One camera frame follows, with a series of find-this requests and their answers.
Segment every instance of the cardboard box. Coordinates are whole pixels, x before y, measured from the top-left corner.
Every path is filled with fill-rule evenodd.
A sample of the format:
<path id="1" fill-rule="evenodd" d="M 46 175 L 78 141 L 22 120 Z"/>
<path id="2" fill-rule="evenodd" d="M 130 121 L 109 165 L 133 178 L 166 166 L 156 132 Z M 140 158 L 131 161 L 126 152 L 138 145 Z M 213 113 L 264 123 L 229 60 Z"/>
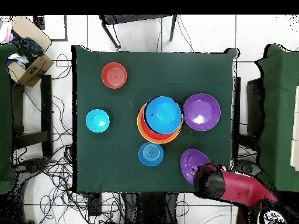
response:
<path id="1" fill-rule="evenodd" d="M 45 53 L 52 41 L 37 26 L 35 26 L 27 17 L 16 16 L 12 21 L 12 29 L 22 38 L 31 38 L 34 40 Z M 33 87 L 53 65 L 51 59 L 46 55 L 37 57 L 34 63 L 25 70 L 15 61 L 8 65 L 11 78 L 18 84 Z"/>

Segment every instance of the blue bowl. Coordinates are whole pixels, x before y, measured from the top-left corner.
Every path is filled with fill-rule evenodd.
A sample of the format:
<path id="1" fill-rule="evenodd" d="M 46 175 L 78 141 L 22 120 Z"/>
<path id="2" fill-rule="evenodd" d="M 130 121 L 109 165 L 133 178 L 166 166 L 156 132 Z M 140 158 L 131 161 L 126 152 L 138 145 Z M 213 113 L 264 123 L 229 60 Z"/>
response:
<path id="1" fill-rule="evenodd" d="M 138 152 L 140 161 L 148 167 L 154 167 L 162 162 L 163 155 L 164 152 L 162 147 L 152 142 L 143 144 Z"/>
<path id="2" fill-rule="evenodd" d="M 150 100 L 144 108 L 144 121 L 155 132 L 173 133 L 182 121 L 182 112 L 173 99 L 159 96 Z"/>
<path id="3" fill-rule="evenodd" d="M 110 121 L 107 112 L 100 109 L 94 109 L 86 116 L 87 128 L 95 133 L 100 133 L 107 130 L 109 123 Z"/>

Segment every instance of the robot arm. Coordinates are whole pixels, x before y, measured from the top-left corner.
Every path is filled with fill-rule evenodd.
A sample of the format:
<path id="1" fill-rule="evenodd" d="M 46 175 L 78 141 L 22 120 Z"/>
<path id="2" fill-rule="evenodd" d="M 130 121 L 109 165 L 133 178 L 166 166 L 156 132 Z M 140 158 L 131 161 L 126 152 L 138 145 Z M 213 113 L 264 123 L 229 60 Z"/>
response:
<path id="1" fill-rule="evenodd" d="M 248 165 L 243 167 L 244 171 L 258 173 L 260 168 L 250 169 Z M 194 189 L 197 197 L 225 201 L 240 207 L 249 224 L 299 223 L 299 215 L 278 202 L 274 193 L 254 176 L 228 171 L 222 165 L 208 163 L 199 167 L 194 177 Z"/>

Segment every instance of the red bowl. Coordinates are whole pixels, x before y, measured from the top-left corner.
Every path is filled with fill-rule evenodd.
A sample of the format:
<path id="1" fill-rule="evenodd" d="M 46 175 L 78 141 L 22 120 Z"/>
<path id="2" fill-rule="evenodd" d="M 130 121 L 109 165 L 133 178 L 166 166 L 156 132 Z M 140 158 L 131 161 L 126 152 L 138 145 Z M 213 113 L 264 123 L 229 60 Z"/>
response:
<path id="1" fill-rule="evenodd" d="M 150 128 L 148 128 L 147 124 L 144 122 L 143 117 L 141 118 L 141 128 L 143 129 L 145 134 L 147 134 L 150 138 L 153 138 L 156 140 L 163 140 L 163 139 L 169 138 L 173 134 L 173 133 L 170 133 L 170 134 L 162 135 L 162 134 L 158 134 L 158 133 L 152 131 Z"/>
<path id="2" fill-rule="evenodd" d="M 111 88 L 117 89 L 124 85 L 127 80 L 127 71 L 121 64 L 111 62 L 102 69 L 101 78 L 103 83 Z"/>

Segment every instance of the orange bowl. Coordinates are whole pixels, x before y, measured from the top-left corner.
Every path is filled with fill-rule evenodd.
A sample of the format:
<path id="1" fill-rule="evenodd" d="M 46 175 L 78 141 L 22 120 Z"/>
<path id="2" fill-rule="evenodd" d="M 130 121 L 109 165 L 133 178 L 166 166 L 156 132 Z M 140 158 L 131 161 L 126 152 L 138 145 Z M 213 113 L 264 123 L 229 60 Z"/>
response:
<path id="1" fill-rule="evenodd" d="M 144 109 L 145 105 L 142 106 L 139 114 L 138 114 L 138 117 L 137 117 L 137 127 L 138 127 L 138 130 L 140 132 L 140 134 L 149 142 L 152 142 L 154 144 L 166 144 L 172 140 L 174 140 L 180 133 L 180 129 L 182 128 L 182 125 L 183 125 L 183 121 L 184 119 L 182 118 L 182 122 L 180 123 L 180 126 L 179 128 L 171 134 L 171 136 L 165 138 L 165 139 L 162 139 L 162 140 L 158 140 L 158 139 L 154 139 L 154 138 L 151 138 L 150 136 L 148 136 L 143 128 L 142 128 L 142 113 L 143 113 L 143 109 Z"/>

